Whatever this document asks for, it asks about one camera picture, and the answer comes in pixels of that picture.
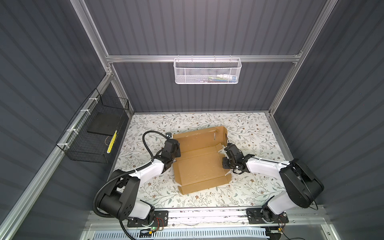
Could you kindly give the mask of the brown cardboard box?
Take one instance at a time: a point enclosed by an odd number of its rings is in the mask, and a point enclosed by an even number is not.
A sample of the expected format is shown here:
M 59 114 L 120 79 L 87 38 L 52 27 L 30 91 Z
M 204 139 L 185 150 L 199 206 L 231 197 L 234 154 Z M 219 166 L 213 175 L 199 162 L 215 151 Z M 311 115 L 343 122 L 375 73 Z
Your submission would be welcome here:
M 181 157 L 173 163 L 175 182 L 182 195 L 227 185 L 232 179 L 223 168 L 228 130 L 213 127 L 173 136 L 180 143 Z

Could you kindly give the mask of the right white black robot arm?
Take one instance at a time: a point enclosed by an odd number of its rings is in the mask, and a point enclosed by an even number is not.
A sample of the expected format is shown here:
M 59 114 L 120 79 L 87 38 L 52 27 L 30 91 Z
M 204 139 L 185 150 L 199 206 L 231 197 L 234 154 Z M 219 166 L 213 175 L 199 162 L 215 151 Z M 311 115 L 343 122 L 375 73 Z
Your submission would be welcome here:
M 262 174 L 283 182 L 285 190 L 271 197 L 261 208 L 260 214 L 268 223 L 294 207 L 309 208 L 325 189 L 314 172 L 297 159 L 276 162 L 252 154 L 244 155 L 233 143 L 228 143 L 224 151 L 227 155 L 223 158 L 224 169 L 238 175 Z

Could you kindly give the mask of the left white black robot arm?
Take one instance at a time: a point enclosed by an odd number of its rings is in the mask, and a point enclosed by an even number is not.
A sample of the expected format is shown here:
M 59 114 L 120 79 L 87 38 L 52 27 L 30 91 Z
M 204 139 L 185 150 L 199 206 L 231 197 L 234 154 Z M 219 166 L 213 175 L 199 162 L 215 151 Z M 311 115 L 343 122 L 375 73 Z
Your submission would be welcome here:
M 165 173 L 175 158 L 180 156 L 180 143 L 175 139 L 168 139 L 154 158 L 138 170 L 114 171 L 93 199 L 94 213 L 102 218 L 115 218 L 119 221 L 139 219 L 150 224 L 155 218 L 155 207 L 137 198 L 139 188 Z

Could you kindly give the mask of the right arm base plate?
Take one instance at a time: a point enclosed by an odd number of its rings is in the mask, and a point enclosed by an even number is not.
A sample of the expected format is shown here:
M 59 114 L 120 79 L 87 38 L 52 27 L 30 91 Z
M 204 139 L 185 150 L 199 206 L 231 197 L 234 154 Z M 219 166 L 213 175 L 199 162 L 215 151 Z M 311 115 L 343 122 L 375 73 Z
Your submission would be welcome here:
M 285 212 L 276 215 L 262 208 L 248 208 L 246 215 L 250 224 L 287 224 L 289 222 Z

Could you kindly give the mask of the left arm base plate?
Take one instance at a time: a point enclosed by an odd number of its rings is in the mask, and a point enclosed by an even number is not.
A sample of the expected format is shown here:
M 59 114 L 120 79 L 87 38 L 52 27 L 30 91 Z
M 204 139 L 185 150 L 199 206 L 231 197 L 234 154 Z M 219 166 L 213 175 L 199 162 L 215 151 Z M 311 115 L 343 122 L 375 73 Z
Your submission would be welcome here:
M 150 215 L 142 220 L 139 218 L 128 218 L 128 228 L 140 227 L 167 227 L 169 219 L 169 211 L 154 210 Z

